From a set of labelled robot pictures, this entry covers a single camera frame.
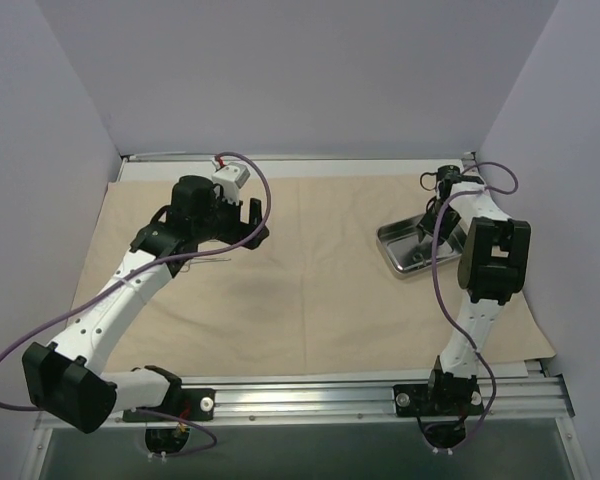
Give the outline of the stainless steel instrument tray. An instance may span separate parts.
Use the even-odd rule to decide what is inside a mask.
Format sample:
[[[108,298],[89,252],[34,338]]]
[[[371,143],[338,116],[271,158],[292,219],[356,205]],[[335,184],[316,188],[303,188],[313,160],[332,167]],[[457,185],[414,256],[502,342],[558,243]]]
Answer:
[[[405,279],[431,269],[431,236],[419,239],[417,228],[422,214],[379,227],[376,231],[376,243],[390,271],[396,278]],[[437,250],[437,265],[441,266],[459,260],[466,242],[466,234],[457,225],[448,239]],[[411,258],[416,252],[426,254],[430,265],[422,270],[410,271]]]

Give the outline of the beige cloth wrap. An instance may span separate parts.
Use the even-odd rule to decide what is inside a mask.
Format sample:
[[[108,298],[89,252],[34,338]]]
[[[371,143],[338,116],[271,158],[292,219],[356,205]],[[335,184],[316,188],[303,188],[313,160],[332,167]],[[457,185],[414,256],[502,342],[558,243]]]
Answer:
[[[456,314],[457,266],[394,276],[379,227],[420,213],[414,175],[251,179],[271,198],[269,237],[229,262],[179,274],[143,308],[106,368],[156,365],[181,376],[430,369],[449,341],[439,305]]]

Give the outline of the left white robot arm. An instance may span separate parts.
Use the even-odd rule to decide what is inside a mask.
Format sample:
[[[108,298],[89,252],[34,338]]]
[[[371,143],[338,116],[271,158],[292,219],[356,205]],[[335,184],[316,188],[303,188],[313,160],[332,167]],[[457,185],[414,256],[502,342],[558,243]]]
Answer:
[[[31,402],[83,433],[113,413],[147,408],[170,419],[183,401],[181,379],[145,366],[107,375],[104,368],[122,335],[148,301],[175,278],[200,244],[217,240],[250,250],[267,237],[262,204],[251,199],[242,221],[240,190],[249,177],[229,165],[212,177],[181,177],[131,242],[94,304],[48,344],[32,343],[22,356]]]

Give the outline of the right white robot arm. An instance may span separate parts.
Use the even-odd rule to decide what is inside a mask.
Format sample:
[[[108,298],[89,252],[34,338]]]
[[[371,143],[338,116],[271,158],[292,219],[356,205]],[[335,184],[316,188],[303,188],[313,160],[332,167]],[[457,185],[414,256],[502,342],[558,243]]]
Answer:
[[[427,406],[444,413],[478,396],[481,351],[502,308],[524,286],[531,225],[502,211],[490,195],[492,188],[476,175],[450,165],[438,168],[432,176],[435,196],[416,231],[419,241],[431,239],[434,280],[438,279],[439,247],[457,226],[468,227],[457,271],[463,291],[460,311],[452,318],[444,303],[439,303],[453,332],[423,390]]]

